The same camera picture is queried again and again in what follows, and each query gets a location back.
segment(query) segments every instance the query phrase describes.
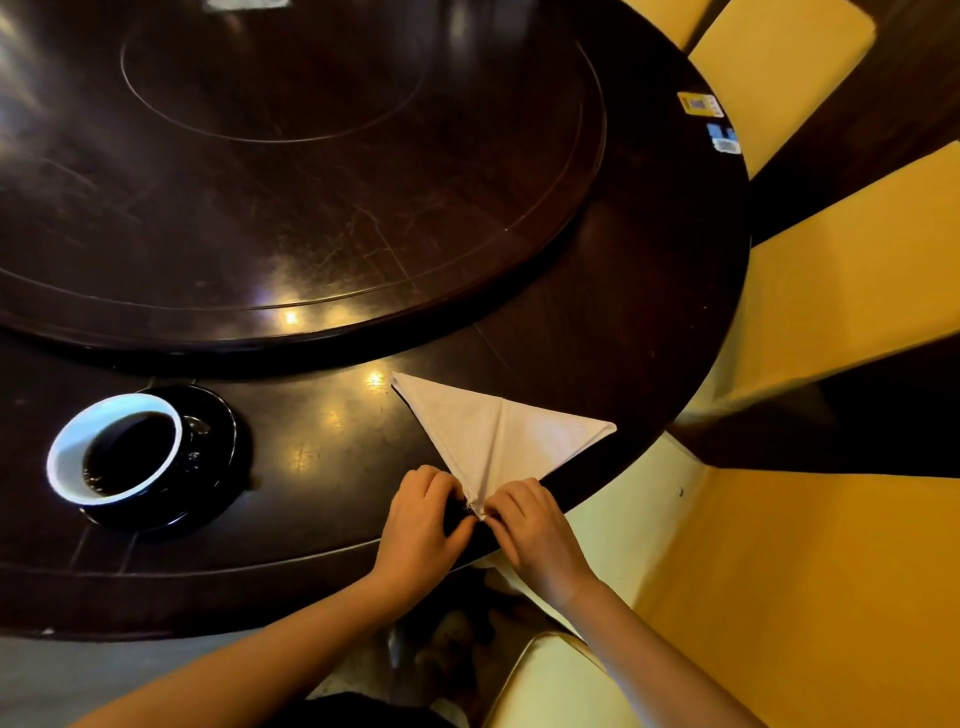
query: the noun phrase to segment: dark wooden table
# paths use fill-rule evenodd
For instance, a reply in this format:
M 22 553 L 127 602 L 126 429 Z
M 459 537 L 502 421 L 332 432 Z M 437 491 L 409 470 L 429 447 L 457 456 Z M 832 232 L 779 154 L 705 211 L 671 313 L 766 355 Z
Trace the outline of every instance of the dark wooden table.
M 402 16 L 369 27 L 337 20 L 375 44 L 324 83 L 360 87 L 363 103 L 333 94 L 303 115 L 289 89 L 245 97 L 267 84 L 247 66 L 214 63 L 204 78 L 223 83 L 196 88 L 197 77 L 163 75 L 150 53 L 183 54 L 178 69 L 204 58 L 187 32 L 164 45 L 171 16 L 107 0 L 0 2 L 19 70 L 0 79 L 13 109 L 0 122 L 12 149 L 0 158 L 0 309 L 18 329 L 0 333 L 0 629 L 223 632 L 356 579 L 402 475 L 443 465 L 392 372 L 615 422 L 546 479 L 564 509 L 636 460 L 706 375 L 746 271 L 747 176 L 741 157 L 714 150 L 709 119 L 684 113 L 678 91 L 709 91 L 685 56 L 619 0 L 396 5 Z M 266 17 L 257 37 L 280 33 Z M 409 68 L 370 51 L 400 25 L 412 29 L 398 51 Z M 342 35 L 324 42 L 352 58 L 363 44 Z M 270 78 L 318 83 L 284 58 Z M 507 85 L 545 92 L 505 99 Z M 170 88 L 186 96 L 171 102 Z M 226 116 L 204 117 L 190 93 Z M 51 134 L 51 118 L 69 134 Z M 67 164 L 64 139 L 81 137 Z M 146 166 L 163 174 L 137 186 Z M 341 186 L 292 184 L 293 168 L 340 169 Z M 402 206 L 402 175 L 420 207 Z M 341 204 L 320 213 L 311 195 Z M 310 234 L 346 229 L 322 241 L 332 268 L 310 258 Z M 409 251 L 404 234 L 417 236 Z M 417 257 L 431 240 L 435 257 Z M 343 301 L 361 303 L 345 317 Z M 250 487 L 219 518 L 177 538 L 126 535 L 53 495 L 43 460 L 72 414 L 176 381 L 216 391 L 252 433 Z M 480 529 L 464 559 L 493 548 Z

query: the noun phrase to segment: triangular napkin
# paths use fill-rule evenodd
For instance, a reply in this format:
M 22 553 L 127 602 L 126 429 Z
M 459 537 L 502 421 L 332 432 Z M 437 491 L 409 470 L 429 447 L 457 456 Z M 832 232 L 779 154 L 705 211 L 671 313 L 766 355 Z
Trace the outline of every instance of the triangular napkin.
M 607 435 L 616 425 L 394 374 L 391 383 L 417 415 L 470 508 L 506 482 L 540 479 Z

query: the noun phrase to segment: saucer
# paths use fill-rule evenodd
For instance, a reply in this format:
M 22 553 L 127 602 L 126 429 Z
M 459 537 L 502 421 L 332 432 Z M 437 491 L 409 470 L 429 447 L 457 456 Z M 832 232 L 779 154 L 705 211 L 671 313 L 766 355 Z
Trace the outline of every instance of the saucer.
M 82 511 L 94 523 L 123 531 L 156 531 L 196 517 L 215 517 L 232 502 L 240 427 L 229 405 L 193 384 L 149 387 L 143 394 L 169 402 L 193 432 L 190 467 L 177 481 L 149 497 L 131 497 Z

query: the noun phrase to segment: folded napkin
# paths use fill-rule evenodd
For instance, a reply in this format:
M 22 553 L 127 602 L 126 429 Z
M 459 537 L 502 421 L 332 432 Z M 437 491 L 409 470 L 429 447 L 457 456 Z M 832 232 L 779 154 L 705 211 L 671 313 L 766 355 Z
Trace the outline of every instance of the folded napkin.
M 616 425 L 394 374 L 394 389 L 417 415 L 464 487 L 473 511 L 511 480 L 540 479 L 612 432 Z

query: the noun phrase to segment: person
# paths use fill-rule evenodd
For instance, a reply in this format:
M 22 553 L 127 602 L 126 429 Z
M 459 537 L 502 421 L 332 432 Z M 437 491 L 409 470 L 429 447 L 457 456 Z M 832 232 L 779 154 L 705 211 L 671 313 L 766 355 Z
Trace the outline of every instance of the person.
M 279 724 L 277 715 L 290 705 L 323 703 L 327 698 L 299 698 L 352 645 L 400 618 L 440 584 L 466 548 L 477 519 L 467 516 L 445 536 L 444 507 L 451 496 L 463 499 L 460 484 L 449 473 L 431 466 L 410 471 L 391 503 L 367 576 L 108 703 L 75 725 L 247 728 Z M 537 480 L 503 485 L 488 498 L 485 512 L 516 573 L 573 624 L 645 724 L 763 725 L 596 577 L 556 500 Z M 383 707 L 380 722 L 390 720 L 389 707 Z

